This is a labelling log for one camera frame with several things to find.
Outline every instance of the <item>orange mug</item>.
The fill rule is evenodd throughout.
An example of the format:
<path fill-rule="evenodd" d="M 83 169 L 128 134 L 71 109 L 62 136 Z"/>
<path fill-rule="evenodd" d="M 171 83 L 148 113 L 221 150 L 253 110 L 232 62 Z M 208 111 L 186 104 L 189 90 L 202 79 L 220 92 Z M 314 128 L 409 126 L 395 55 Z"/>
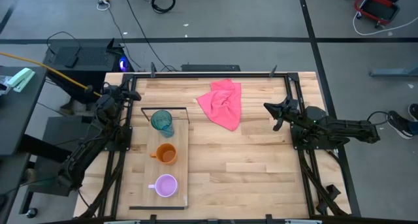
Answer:
<path fill-rule="evenodd" d="M 152 158 L 156 158 L 158 161 L 165 165 L 173 165 L 177 161 L 176 148 L 170 143 L 164 143 L 157 148 L 155 153 L 151 153 Z"/>

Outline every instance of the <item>teal glass cup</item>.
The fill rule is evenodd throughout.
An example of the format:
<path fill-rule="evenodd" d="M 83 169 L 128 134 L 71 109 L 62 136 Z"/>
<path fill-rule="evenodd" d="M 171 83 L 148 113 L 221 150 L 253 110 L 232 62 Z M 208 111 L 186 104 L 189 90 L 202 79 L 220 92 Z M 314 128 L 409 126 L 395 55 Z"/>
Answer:
<path fill-rule="evenodd" d="M 170 112 L 159 110 L 151 116 L 151 125 L 157 129 L 164 137 L 169 138 L 174 134 L 172 117 Z"/>

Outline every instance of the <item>wooden table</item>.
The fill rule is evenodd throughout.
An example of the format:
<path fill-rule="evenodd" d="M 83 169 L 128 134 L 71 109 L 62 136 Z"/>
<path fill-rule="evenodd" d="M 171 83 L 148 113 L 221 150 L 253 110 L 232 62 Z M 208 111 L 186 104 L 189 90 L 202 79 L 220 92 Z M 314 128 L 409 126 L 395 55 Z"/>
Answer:
<path fill-rule="evenodd" d="M 314 72 L 299 72 L 306 106 L 324 108 Z M 109 73 L 106 81 L 121 83 L 122 73 Z M 142 78 L 137 91 L 142 100 L 133 106 L 131 150 L 126 154 L 117 219 L 264 219 L 308 217 L 297 152 L 290 128 L 278 132 L 263 103 L 280 103 L 286 97 L 283 78 L 232 78 L 242 83 L 242 117 L 231 132 L 212 123 L 196 98 L 210 91 L 210 83 L 221 78 Z M 185 106 L 189 112 L 189 191 L 186 210 L 130 210 L 142 198 L 148 121 L 141 107 Z M 86 171 L 81 193 L 92 202 L 103 185 L 108 152 L 102 152 Z M 342 173 L 326 152 L 316 151 L 322 184 L 334 184 L 342 194 L 336 199 L 350 213 Z M 312 192 L 315 205 L 316 192 Z M 106 213 L 110 213 L 112 191 Z M 74 216 L 86 205 L 78 199 Z"/>

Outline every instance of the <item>pink cloth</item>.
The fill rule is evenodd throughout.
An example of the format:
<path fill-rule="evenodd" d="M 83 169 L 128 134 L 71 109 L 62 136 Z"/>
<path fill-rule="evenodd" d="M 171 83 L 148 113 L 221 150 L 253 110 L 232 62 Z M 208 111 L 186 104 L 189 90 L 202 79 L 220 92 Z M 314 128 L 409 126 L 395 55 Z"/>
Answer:
<path fill-rule="evenodd" d="M 241 120 L 241 83 L 221 80 L 212 82 L 210 89 L 197 102 L 209 120 L 234 131 Z"/>

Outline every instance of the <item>wheel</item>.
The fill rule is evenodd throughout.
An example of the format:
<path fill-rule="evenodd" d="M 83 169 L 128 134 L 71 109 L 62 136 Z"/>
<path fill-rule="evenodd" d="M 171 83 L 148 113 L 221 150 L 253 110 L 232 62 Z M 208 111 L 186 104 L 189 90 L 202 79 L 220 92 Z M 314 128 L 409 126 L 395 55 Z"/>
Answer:
<path fill-rule="evenodd" d="M 38 209 L 37 208 L 30 208 L 27 213 L 26 213 L 26 217 L 27 218 L 34 218 L 36 217 L 38 214 Z"/>

